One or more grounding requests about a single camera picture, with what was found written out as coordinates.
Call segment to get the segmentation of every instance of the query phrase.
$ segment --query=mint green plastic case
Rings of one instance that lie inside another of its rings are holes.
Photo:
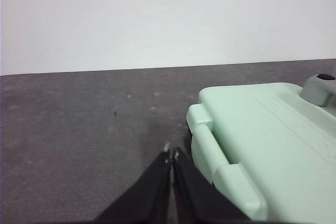
[[[319,107],[301,89],[210,87],[188,110],[194,164],[251,219],[336,223],[336,98]]]

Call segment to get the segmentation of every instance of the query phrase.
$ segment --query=gray knob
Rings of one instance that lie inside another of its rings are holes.
[[[300,97],[312,104],[325,107],[333,94],[336,94],[336,78],[322,73],[306,81]]]

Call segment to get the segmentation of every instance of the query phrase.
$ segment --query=white wall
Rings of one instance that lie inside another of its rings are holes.
[[[1,0],[1,74],[335,58],[336,0]]]

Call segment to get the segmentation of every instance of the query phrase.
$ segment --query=gray carpet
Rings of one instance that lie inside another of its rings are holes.
[[[91,220],[165,143],[190,155],[189,105],[209,86],[292,82],[335,60],[1,77],[2,223]],[[176,223],[172,199],[169,223]]]

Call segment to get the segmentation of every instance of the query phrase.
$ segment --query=black cap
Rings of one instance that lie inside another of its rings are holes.
[[[331,76],[331,75],[326,74],[326,73],[320,73],[320,74],[317,75],[317,77],[322,79],[322,80],[327,80],[327,81],[332,81],[332,80],[336,79],[334,76]]]

